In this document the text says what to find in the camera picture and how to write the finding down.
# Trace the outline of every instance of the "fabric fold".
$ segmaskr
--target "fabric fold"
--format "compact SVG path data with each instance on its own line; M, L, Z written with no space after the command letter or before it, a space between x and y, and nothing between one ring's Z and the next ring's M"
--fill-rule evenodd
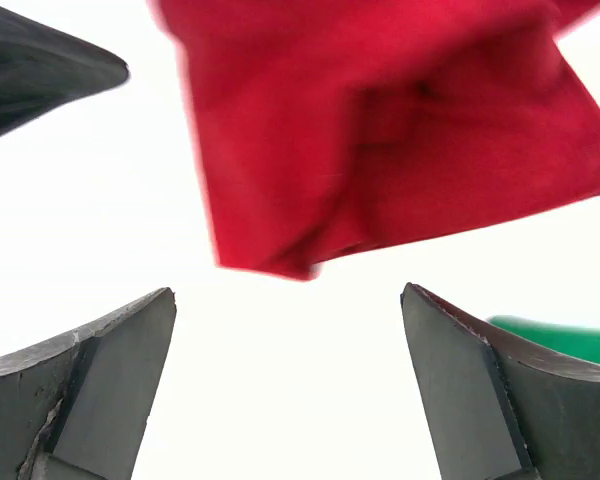
M160 0L219 263L307 280L600 195L600 110L554 41L599 3Z

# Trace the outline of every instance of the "red fabric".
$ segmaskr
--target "red fabric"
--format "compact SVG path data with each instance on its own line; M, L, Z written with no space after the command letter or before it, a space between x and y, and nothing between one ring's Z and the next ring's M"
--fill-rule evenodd
M219 262L305 280L599 195L600 111L553 41L598 3L160 0Z

